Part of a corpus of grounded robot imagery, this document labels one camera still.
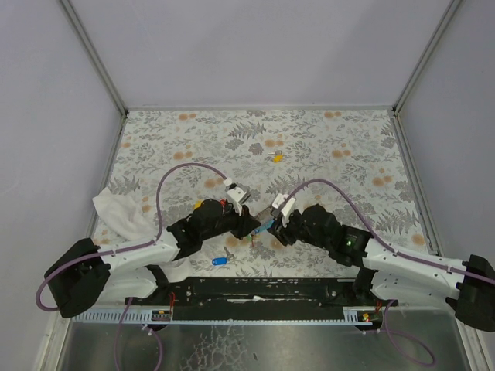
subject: gray wall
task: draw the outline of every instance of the gray wall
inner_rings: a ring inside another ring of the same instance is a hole
[[[84,237],[119,117],[56,1],[0,2],[0,49],[0,369],[29,370],[35,291]]]
[[[449,0],[73,0],[129,107],[392,105]]]
[[[402,114],[446,253],[493,266],[494,14],[493,0],[465,2]]]

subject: floor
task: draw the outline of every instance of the floor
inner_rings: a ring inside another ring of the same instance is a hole
[[[274,162],[275,151],[282,151]],[[203,162],[250,188],[251,213],[278,192],[326,178],[353,199],[385,239],[426,251],[411,186],[386,110],[368,111],[132,111],[108,184],[114,193],[133,192],[147,220],[158,225],[154,205],[160,178],[181,162]],[[218,176],[202,168],[179,170],[161,195],[166,224],[187,216],[206,198],[223,198]],[[297,196],[298,209],[320,203],[341,223],[360,226],[353,210],[330,187],[310,185]],[[96,243],[123,239],[101,221]],[[235,259],[224,266],[211,260]],[[303,243],[283,247],[268,233],[254,241],[224,235],[208,240],[191,257],[196,276],[354,277],[324,250]]]
[[[435,354],[437,371],[470,369],[452,316],[436,311],[391,311],[390,327],[420,338]],[[116,325],[72,323],[59,371],[115,370]],[[170,325],[158,332],[160,370],[424,370],[393,349],[382,333],[362,335],[348,326]],[[430,362],[416,343],[396,338],[412,357]],[[140,326],[124,326],[118,344],[123,370],[152,370],[158,346]]]

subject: white cloth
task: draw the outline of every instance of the white cloth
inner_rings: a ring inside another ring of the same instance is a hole
[[[110,189],[105,188],[93,198],[93,204],[98,216],[108,228],[127,240],[146,237],[152,239],[156,235],[155,227],[142,215],[142,208],[132,195],[114,195]],[[188,257],[156,263],[163,269],[169,282],[184,281],[193,274]]]

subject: patterned table surface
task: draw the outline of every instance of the patterned table surface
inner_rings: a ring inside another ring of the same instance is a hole
[[[270,153],[281,150],[273,162]],[[385,239],[426,251],[411,186],[408,183],[387,111],[132,111],[108,184],[113,193],[135,192],[146,219],[158,226],[155,191],[162,175],[181,162],[213,165],[251,190],[247,205],[256,214],[278,192],[300,182],[325,178],[335,182],[359,206]],[[162,188],[166,225],[190,214],[206,198],[224,198],[221,179],[204,168],[184,168]],[[364,228],[333,189],[310,185],[297,195],[301,211],[319,203],[341,223]],[[100,220],[96,243],[123,242]],[[211,260],[235,259],[224,266]],[[191,257],[197,276],[354,277],[324,250],[304,243],[282,246],[261,233],[253,241],[230,234],[203,244]]]

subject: blue object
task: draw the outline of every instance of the blue object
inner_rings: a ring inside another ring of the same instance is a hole
[[[267,230],[268,228],[271,227],[271,225],[273,224],[274,220],[270,220],[268,223],[265,223],[263,224],[262,226],[256,228],[253,233],[254,234],[259,234],[261,232],[263,232],[264,230]]]
[[[225,265],[227,264],[228,260],[226,257],[216,257],[211,261],[211,264],[213,265]]]

